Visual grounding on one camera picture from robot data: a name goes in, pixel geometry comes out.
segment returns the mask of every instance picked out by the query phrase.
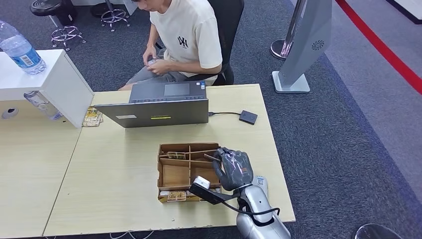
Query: floor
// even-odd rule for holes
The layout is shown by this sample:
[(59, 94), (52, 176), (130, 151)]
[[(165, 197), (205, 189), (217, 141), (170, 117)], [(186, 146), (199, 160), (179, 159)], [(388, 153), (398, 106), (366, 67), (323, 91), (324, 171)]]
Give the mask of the floor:
[[(51, 49), (53, 24), (47, 17), (31, 15), (30, 2), (0, 1), (0, 18), (18, 28), (36, 49)], [(421, 76), (422, 26), (386, 1), (348, 2)], [(290, 0), (247, 0), (231, 56), (236, 84), (261, 85), (297, 218), (286, 225), (292, 238), (349, 238), (365, 223), (384, 224), (406, 239), (419, 238), (421, 96), (335, 2), (332, 44), (306, 72), (311, 92), (276, 94), (270, 73), (282, 63), (271, 57), (269, 46), (286, 35), (293, 7)], [(79, 7), (78, 12), (76, 25), (87, 43), (74, 42), (68, 54), (94, 91), (116, 90), (143, 65), (148, 14), (137, 10), (131, 27), (118, 24), (109, 32), (89, 8)], [(227, 227), (158, 231), (150, 239), (239, 237), (235, 227)]]

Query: man's hand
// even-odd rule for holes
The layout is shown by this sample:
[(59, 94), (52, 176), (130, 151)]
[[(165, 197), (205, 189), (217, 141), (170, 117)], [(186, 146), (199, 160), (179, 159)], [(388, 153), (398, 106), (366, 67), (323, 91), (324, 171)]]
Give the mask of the man's hand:
[(144, 59), (144, 64), (145, 66), (149, 66), (148, 64), (148, 58), (149, 56), (152, 56), (152, 58), (157, 58), (157, 50), (155, 49), (154, 46), (147, 46), (145, 53), (142, 55), (143, 59)]
[(148, 71), (155, 73), (157, 75), (164, 75), (170, 71), (172, 62), (166, 60), (155, 60), (154, 64), (148, 67)]

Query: laptop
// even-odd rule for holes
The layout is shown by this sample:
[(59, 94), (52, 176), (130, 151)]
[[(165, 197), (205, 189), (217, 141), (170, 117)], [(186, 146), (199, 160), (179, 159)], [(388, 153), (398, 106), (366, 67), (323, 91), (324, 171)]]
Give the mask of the laptop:
[(95, 105), (124, 128), (208, 122), (205, 82), (134, 85), (129, 103)]

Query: plastic bottle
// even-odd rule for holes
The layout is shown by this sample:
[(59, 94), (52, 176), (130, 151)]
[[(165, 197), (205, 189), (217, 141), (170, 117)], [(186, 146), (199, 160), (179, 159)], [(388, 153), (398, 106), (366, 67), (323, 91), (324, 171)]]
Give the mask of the plastic bottle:
[(57, 120), (63, 116), (62, 113), (60, 113), (60, 111), (54, 107), (54, 105), (50, 103), (39, 91), (25, 92), (23, 96), (40, 111), (44, 112), (49, 119)]
[(45, 70), (45, 62), (13, 26), (0, 20), (0, 48), (29, 75)]

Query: bottle label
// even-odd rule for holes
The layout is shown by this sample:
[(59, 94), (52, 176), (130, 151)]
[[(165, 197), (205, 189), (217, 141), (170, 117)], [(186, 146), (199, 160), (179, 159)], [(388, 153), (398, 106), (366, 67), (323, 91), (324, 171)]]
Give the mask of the bottle label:
[(41, 57), (34, 50), (34, 48), (31, 48), (31, 50), (28, 51), (25, 55), (12, 56), (11, 58), (20, 68), (31, 68), (36, 66), (41, 61)]

